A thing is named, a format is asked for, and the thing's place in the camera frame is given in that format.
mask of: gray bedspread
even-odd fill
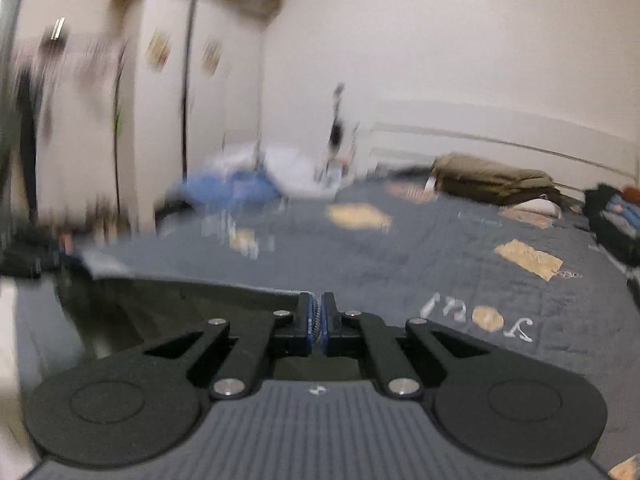
[[[293,202],[233,220],[193,219],[88,259],[107,274],[330,290],[339,310],[367,310],[399,326],[422,311],[585,375],[609,407],[596,461],[609,468],[640,452],[640,316],[625,277],[591,235],[572,218],[543,230],[495,206],[443,195],[414,203],[385,186],[351,186],[336,203],[367,203],[390,219],[386,228],[344,228],[327,217],[326,203]],[[561,272],[546,282],[494,252],[514,239],[560,258]],[[504,326],[481,328],[477,306],[492,307]]]

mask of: wardrobe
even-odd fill
[[[263,32],[226,0],[127,6],[116,166],[135,228],[153,228],[167,189],[225,145],[257,139]]]

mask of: silver bolt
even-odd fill
[[[418,384],[413,379],[407,379],[405,377],[400,377],[394,379],[393,381],[389,381],[389,384],[387,386],[391,392],[400,396],[414,394],[420,389],[420,384]]]
[[[213,385],[213,391],[224,396],[241,394],[244,383],[240,379],[220,379]]]

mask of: white headboard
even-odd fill
[[[506,108],[439,101],[386,100],[358,129],[355,166],[431,164],[450,152],[546,171],[565,194],[606,182],[637,185],[632,142],[568,121]]]

